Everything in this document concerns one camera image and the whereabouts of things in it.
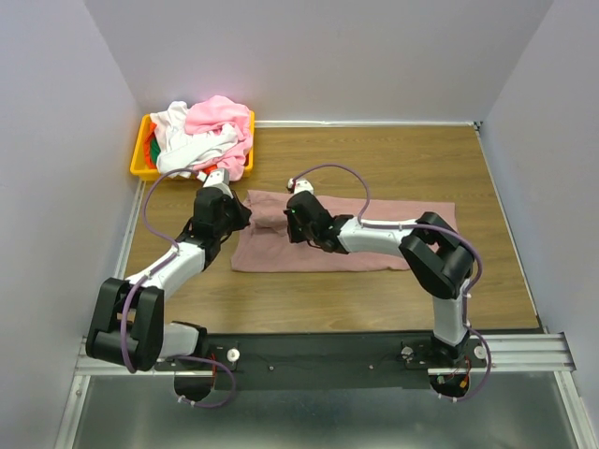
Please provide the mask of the dusty pink mario t-shirt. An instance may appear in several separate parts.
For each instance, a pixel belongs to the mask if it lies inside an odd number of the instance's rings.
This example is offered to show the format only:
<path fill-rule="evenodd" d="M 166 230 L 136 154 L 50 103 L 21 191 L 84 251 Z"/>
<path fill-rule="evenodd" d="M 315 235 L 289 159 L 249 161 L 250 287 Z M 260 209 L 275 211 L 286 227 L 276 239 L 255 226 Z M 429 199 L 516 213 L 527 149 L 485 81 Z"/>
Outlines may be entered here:
<path fill-rule="evenodd" d="M 284 214 L 289 194 L 250 190 L 243 205 L 252 214 L 250 225 L 239 233 L 231 267 L 239 272 L 361 272 L 407 270 L 396 256 L 377 253 L 326 253 L 306 243 L 294 244 L 287 235 Z M 456 206 L 445 202 L 373 199 L 364 217 L 370 220 L 407 221 L 424 212 L 438 213 L 457 229 Z"/>

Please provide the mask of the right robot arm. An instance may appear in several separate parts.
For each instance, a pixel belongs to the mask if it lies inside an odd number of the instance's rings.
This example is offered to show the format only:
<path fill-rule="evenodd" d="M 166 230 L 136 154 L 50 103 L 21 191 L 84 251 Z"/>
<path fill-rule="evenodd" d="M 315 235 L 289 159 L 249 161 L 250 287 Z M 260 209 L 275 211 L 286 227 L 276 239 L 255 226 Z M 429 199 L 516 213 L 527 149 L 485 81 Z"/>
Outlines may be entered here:
<path fill-rule="evenodd" d="M 452 366 L 465 357 L 470 337 L 467 302 L 482 275 L 480 255 L 439 214 L 425 212 L 403 222 L 331 215 L 304 191 L 286 203 L 287 234 L 327 253 L 379 253 L 402 258 L 431 295 L 434 323 L 431 357 Z"/>

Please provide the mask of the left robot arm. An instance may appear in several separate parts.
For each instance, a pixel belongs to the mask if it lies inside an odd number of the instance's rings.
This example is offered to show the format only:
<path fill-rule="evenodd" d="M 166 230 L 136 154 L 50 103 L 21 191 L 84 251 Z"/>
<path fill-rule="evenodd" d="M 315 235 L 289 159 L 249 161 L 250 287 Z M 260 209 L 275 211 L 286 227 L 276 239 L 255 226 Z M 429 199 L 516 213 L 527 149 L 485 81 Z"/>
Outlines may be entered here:
<path fill-rule="evenodd" d="M 204 271 L 231 234 L 249 225 L 251 212 L 223 184 L 197 191 L 193 215 L 175 243 L 142 272 L 109 278 L 99 287 L 85 351 L 91 358 L 147 371 L 161 359 L 204 357 L 207 330 L 164 323 L 166 301 Z"/>

